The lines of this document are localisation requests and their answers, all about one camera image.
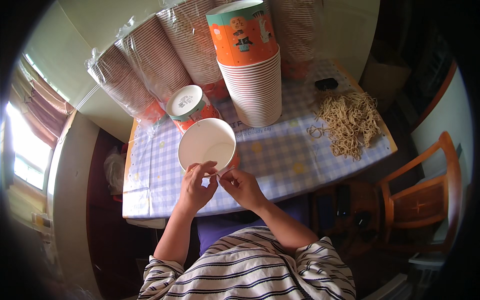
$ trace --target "checkered tablecloth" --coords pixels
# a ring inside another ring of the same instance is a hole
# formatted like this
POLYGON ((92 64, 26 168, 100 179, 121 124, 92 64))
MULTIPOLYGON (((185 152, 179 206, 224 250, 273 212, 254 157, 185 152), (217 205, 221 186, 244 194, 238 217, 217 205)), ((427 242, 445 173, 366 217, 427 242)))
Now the checkered tablecloth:
MULTIPOLYGON (((352 89, 351 82, 330 60, 318 64, 315 80, 333 77, 338 91, 352 89)), ((314 100, 312 84, 282 84, 282 116, 265 128, 249 128, 237 117, 231 101, 216 105, 223 119, 237 136, 240 169, 256 176, 267 199, 273 202, 313 191, 381 160, 392 153, 384 134, 374 139, 371 148, 363 149, 360 161, 351 157, 333 156, 330 140, 312 138, 306 129, 315 122, 308 104, 314 100)), ((169 217, 180 194, 184 175, 178 162, 177 149, 181 134, 167 120, 152 138, 136 126, 130 140, 123 186, 125 218, 169 217)), ((230 213, 242 210, 235 200, 218 187, 213 198, 197 216, 230 213)))

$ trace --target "paper cup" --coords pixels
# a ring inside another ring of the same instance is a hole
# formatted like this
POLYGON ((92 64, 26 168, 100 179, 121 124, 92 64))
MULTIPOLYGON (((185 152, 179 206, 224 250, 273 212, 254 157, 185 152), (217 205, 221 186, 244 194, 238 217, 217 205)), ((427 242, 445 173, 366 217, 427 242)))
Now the paper cup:
POLYGON ((227 66, 262 62, 278 50, 272 21, 261 0, 227 3, 206 13, 218 61, 227 66))
POLYGON ((193 163, 217 161, 220 176, 240 164, 235 133, 227 122, 214 118, 200 120, 185 132, 178 157, 184 171, 193 163))
POLYGON ((220 118, 218 110, 197 85, 188 85, 175 92, 168 100, 166 110, 182 134, 197 121, 220 118))

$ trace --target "woman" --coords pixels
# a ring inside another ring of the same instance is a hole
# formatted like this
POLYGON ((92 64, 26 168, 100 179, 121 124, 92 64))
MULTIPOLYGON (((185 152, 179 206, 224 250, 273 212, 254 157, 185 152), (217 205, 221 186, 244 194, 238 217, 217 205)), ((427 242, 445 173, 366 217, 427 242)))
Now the woman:
POLYGON ((216 162, 192 164, 180 198, 145 269, 139 299, 355 299, 355 284, 329 238, 318 240, 306 226, 269 202, 252 174, 234 169, 222 187, 266 226, 233 232, 212 244, 186 271, 190 226, 218 183, 204 173, 216 162))

